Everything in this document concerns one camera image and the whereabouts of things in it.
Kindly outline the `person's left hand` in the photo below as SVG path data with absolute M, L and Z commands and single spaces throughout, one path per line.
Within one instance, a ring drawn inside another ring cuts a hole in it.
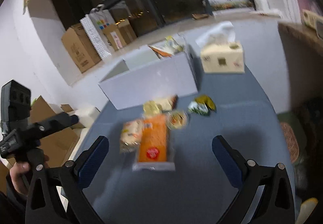
M 30 170 L 31 167 L 28 162 L 15 162 L 9 171 L 13 187 L 19 195 L 28 195 L 28 188 L 24 184 L 22 177 Z

